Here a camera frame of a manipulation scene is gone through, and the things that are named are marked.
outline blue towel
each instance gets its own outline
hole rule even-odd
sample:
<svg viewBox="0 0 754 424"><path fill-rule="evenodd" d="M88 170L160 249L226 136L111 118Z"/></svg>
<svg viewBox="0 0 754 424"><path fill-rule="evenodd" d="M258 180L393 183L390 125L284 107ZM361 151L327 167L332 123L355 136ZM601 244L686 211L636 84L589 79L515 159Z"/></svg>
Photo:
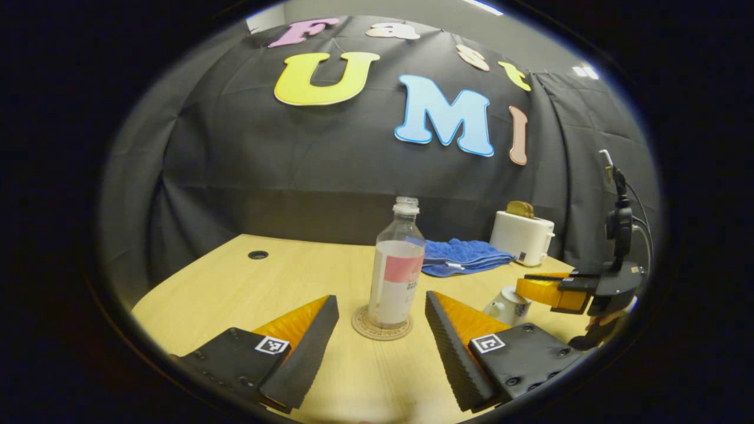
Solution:
<svg viewBox="0 0 754 424"><path fill-rule="evenodd" d="M515 260L513 255L497 250L484 241L460 241L453 238L447 243L440 243L427 240L421 270L435 277L447 277L486 271L510 263L511 260Z"/></svg>

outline blue letter m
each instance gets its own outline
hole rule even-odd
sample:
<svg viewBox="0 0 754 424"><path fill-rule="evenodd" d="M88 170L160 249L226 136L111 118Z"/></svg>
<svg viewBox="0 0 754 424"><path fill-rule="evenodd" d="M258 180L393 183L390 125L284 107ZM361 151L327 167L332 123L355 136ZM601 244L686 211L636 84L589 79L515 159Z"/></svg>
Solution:
<svg viewBox="0 0 754 424"><path fill-rule="evenodd" d="M481 156L495 153L487 134L487 97L476 91L463 90L449 105L442 91L429 78L401 75L398 80L408 90L406 120L395 129L398 140L420 144L432 141L432 133L425 127L425 115L429 115L444 146L450 144L463 123L464 133L458 138L461 150Z"/></svg>

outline pink label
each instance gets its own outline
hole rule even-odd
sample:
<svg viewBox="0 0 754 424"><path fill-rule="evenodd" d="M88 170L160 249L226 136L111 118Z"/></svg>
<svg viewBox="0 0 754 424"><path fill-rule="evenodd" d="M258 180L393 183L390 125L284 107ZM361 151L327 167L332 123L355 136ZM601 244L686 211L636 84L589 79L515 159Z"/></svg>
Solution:
<svg viewBox="0 0 754 424"><path fill-rule="evenodd" d="M393 283L411 283L419 278L421 263L424 255L420 257L388 257L385 261L385 280Z"/></svg>

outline ceiling light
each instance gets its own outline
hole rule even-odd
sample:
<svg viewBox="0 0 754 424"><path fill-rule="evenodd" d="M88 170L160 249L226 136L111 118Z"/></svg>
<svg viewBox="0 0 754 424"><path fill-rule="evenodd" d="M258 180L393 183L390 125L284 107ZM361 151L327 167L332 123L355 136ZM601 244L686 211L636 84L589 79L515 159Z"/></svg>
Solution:
<svg viewBox="0 0 754 424"><path fill-rule="evenodd" d="M599 76L594 72L594 69L591 68L591 66L585 66L584 71L587 73L587 75L590 76L592 79L599 79Z"/></svg>
<svg viewBox="0 0 754 424"><path fill-rule="evenodd" d="M484 3L478 2L477 0L463 0L463 1L467 2L470 5L477 6L478 8L482 8L495 16L500 16L503 14L503 12L499 11L498 9L495 9L492 6L485 5Z"/></svg>

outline white wall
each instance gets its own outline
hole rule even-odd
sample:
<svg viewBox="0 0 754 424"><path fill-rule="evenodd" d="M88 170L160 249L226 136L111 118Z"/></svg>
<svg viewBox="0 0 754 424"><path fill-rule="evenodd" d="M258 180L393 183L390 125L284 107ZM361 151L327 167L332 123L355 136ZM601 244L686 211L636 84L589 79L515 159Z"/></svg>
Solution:
<svg viewBox="0 0 754 424"><path fill-rule="evenodd" d="M315 17L373 15L411 20L477 41L533 72L574 74L582 59L562 45L507 15L495 16L461 0L291 0L287 23Z"/></svg>
<svg viewBox="0 0 754 424"><path fill-rule="evenodd" d="M258 14L246 19L246 24L251 32L264 31L274 26L286 24L285 7L283 3L267 8Z"/></svg>

